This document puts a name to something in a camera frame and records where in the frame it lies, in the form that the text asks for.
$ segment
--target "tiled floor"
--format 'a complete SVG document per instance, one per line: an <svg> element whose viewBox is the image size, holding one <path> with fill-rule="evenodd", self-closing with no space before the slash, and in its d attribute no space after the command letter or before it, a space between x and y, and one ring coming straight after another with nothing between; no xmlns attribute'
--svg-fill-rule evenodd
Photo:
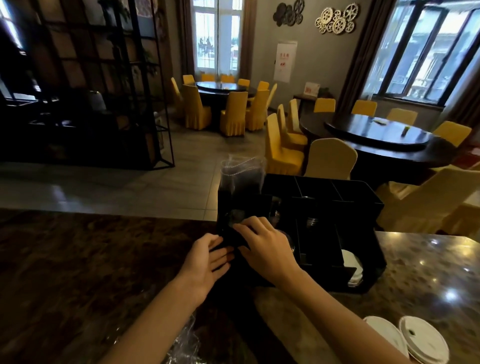
<svg viewBox="0 0 480 364"><path fill-rule="evenodd" d="M216 221L220 162L263 156L264 132L172 130L176 167L165 170L0 163L0 207Z"/></svg>

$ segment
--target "building outside window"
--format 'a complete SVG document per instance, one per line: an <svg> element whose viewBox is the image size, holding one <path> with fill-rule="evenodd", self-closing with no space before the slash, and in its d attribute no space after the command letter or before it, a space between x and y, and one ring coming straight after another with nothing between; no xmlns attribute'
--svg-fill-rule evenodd
<svg viewBox="0 0 480 364"><path fill-rule="evenodd" d="M243 0L191 0L196 73L238 74Z"/></svg>
<svg viewBox="0 0 480 364"><path fill-rule="evenodd" d="M480 45L480 1L399 1L364 95L444 106Z"/></svg>

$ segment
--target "round dining table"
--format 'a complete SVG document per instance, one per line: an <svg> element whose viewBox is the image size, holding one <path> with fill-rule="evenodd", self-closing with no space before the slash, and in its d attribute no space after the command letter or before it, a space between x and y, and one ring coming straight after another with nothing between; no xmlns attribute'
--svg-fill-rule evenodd
<svg viewBox="0 0 480 364"><path fill-rule="evenodd" d="M196 82L200 99L204 106L210 106L212 109L211 129L220 129L220 112L227 107L228 95L230 92L248 92L248 97L254 97L257 89L254 87L245 87L238 84L224 82Z"/></svg>
<svg viewBox="0 0 480 364"><path fill-rule="evenodd" d="M304 114L300 128L309 145L316 139L338 138L354 148L358 160L351 178L373 189L388 181L421 184L434 174L430 168L447 166L457 155L453 144L430 132L365 115Z"/></svg>

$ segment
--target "marble countertop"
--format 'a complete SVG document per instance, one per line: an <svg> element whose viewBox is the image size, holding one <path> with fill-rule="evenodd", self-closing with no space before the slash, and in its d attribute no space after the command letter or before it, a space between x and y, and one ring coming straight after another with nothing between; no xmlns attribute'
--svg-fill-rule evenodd
<svg viewBox="0 0 480 364"><path fill-rule="evenodd" d="M206 221L0 209L0 362L96 363L175 276L193 240L214 230ZM365 295L334 296L360 317L421 317L445 337L450 363L478 363L480 244L378 237L383 276ZM193 328L208 364L339 362L274 288L219 286Z"/></svg>

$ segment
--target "plastic wrap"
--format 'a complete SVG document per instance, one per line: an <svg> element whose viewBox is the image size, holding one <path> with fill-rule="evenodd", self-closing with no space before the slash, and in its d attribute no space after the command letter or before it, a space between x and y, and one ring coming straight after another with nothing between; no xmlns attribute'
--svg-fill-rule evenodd
<svg viewBox="0 0 480 364"><path fill-rule="evenodd" d="M207 364L197 356L200 342L193 332L194 323L195 316L192 315L173 342L165 364Z"/></svg>
<svg viewBox="0 0 480 364"><path fill-rule="evenodd" d="M221 163L220 190L232 195L259 194L265 179L266 160L263 157L230 155Z"/></svg>

